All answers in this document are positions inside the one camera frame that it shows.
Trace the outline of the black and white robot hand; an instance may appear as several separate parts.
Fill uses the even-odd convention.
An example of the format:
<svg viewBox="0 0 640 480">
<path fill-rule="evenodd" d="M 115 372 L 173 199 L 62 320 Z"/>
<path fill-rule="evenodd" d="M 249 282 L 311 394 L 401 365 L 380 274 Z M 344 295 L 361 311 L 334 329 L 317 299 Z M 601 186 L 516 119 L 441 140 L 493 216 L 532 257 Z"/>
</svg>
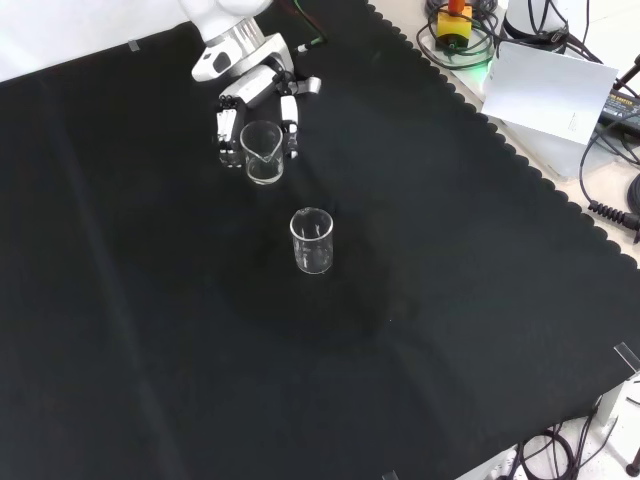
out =
<svg viewBox="0 0 640 480">
<path fill-rule="evenodd" d="M 281 127 L 284 129 L 284 154 L 299 154 L 299 109 L 296 98 L 317 94 L 318 77 L 299 79 L 293 60 L 280 34 L 264 39 L 243 41 L 231 36 L 207 47 L 192 69 L 195 81 L 206 83 L 226 79 L 229 84 L 214 103 L 216 140 L 221 163 L 229 168 L 244 164 L 240 132 L 246 111 L 277 93 L 280 96 Z"/>
</svg>

